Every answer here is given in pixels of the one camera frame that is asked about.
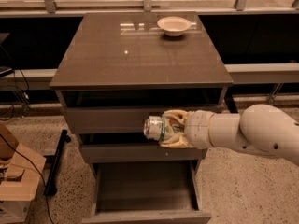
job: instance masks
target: bowl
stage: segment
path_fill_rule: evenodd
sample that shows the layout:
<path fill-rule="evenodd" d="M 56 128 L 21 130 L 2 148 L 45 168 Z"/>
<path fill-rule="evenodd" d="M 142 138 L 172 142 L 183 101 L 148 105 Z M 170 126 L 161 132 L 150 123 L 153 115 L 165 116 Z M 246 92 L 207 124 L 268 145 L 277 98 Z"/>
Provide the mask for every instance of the bowl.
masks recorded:
<path fill-rule="evenodd" d="M 158 20 L 158 26 L 166 35 L 180 36 L 191 27 L 191 23 L 180 17 L 166 17 Z"/>

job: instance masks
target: white robotic arm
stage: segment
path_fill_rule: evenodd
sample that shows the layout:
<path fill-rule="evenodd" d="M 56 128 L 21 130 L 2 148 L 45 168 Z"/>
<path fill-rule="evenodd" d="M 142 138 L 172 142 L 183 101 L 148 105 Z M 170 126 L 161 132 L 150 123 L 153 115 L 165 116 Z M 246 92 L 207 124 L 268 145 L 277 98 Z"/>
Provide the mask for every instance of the white robotic arm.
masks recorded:
<path fill-rule="evenodd" d="M 271 105 L 253 105 L 242 115 L 203 110 L 174 114 L 177 115 L 169 116 L 167 111 L 161 119 L 149 117 L 145 135 L 167 142 L 179 134 L 198 149 L 226 147 L 246 154 L 283 158 L 299 166 L 299 123 Z"/>

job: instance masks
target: concrete floor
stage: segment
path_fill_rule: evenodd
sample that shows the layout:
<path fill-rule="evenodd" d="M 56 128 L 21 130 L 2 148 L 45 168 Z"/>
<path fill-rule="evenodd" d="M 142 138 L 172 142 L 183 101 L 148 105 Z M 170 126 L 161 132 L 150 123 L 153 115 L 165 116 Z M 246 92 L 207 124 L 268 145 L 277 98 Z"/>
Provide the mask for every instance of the concrete floor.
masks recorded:
<path fill-rule="evenodd" d="M 250 105 L 264 104 L 265 98 L 236 97 L 235 101 L 241 113 Z M 275 105 L 299 120 L 299 96 L 278 97 Z M 28 117 L 14 117 L 5 124 L 21 142 L 43 155 L 55 151 L 61 130 L 67 129 L 60 105 L 32 105 Z M 58 192 L 49 198 L 55 223 L 80 223 L 91 213 L 95 180 L 75 136 L 70 136 L 57 178 Z M 206 154 L 196 180 L 203 210 L 213 216 L 209 224 L 298 223 L 299 168 L 292 163 L 215 148 Z M 40 183 L 25 223 L 50 223 L 42 193 Z"/>

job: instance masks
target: brown tabletop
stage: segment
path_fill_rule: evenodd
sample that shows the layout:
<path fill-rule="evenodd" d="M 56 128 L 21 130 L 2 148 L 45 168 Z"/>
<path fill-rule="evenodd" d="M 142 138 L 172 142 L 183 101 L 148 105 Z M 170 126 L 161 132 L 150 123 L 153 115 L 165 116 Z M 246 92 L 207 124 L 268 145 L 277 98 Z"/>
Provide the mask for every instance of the brown tabletop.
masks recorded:
<path fill-rule="evenodd" d="M 160 18 L 192 27 L 169 37 Z M 195 13 L 87 14 L 50 83 L 54 90 L 228 87 L 233 81 Z"/>

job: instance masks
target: cabinet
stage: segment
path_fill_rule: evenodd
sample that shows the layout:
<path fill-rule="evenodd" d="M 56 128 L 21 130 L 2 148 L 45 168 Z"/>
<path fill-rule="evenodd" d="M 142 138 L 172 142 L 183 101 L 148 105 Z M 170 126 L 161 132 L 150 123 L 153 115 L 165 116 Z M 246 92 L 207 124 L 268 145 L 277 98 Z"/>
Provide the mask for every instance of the cabinet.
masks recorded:
<path fill-rule="evenodd" d="M 168 37 L 157 20 L 192 28 Z M 194 13 L 87 14 L 50 83 L 97 179 L 83 223 L 208 223 L 195 172 L 198 149 L 167 149 L 143 135 L 149 114 L 217 109 L 233 84 Z"/>

